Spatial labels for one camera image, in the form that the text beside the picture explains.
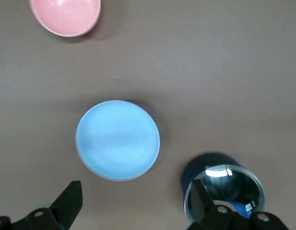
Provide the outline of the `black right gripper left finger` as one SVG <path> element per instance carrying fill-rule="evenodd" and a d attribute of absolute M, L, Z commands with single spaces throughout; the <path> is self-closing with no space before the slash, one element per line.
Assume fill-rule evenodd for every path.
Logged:
<path fill-rule="evenodd" d="M 82 184 L 72 181 L 49 207 L 35 209 L 14 223 L 0 216 L 0 230 L 68 230 L 82 206 Z"/>

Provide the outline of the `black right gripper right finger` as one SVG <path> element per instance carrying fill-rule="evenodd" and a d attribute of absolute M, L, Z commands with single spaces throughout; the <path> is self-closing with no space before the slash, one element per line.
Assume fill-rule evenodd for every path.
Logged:
<path fill-rule="evenodd" d="M 225 205 L 216 205 L 201 180 L 191 182 L 191 203 L 195 221 L 189 230 L 288 230 L 272 213 L 253 212 L 246 218 Z"/>

